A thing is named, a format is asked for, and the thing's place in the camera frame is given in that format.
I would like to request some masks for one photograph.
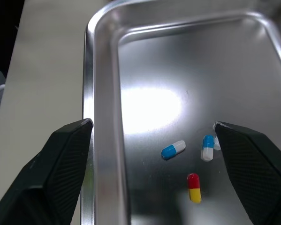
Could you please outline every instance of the textured rubber pad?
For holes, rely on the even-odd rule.
[[[0,201],[0,225],[70,225],[85,175],[92,121],[56,130]]]
[[[230,181],[254,225],[281,225],[281,151],[262,133],[218,122]]]

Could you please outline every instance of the stainless steel tray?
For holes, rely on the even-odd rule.
[[[281,38],[252,1],[206,2],[115,1],[89,22],[83,117],[95,127],[82,225],[251,224],[221,152],[207,163],[200,148],[221,120],[281,149]],[[164,161],[178,140],[186,150]],[[201,179],[199,205],[189,173]]]

